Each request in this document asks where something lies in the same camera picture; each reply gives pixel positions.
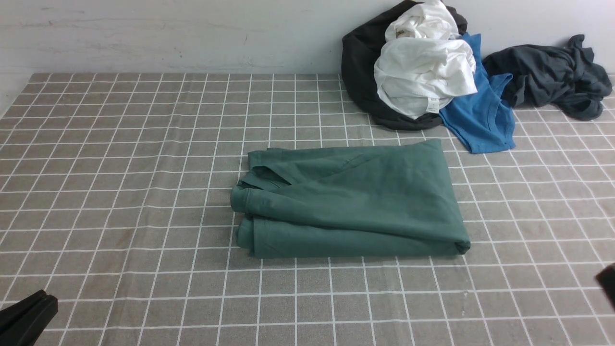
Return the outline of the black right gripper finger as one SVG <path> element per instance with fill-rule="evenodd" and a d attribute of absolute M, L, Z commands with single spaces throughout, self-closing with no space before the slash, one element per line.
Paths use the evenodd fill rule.
<path fill-rule="evenodd" d="M 609 304 L 615 309 L 615 265 L 610 264 L 595 275 L 595 280 L 604 292 Z"/>

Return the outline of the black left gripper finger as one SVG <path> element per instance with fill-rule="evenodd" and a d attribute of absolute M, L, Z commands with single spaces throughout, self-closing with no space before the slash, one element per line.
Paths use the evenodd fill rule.
<path fill-rule="evenodd" d="M 0 326 L 10 328 L 19 321 L 36 319 L 45 309 L 48 294 L 39 290 L 19 302 L 2 309 L 0 312 Z"/>
<path fill-rule="evenodd" d="M 58 311 L 59 301 L 55 296 L 49 296 L 46 299 L 44 311 L 36 319 L 19 321 L 10 328 L 0 327 L 0 344 L 2 346 L 33 346 Z"/>

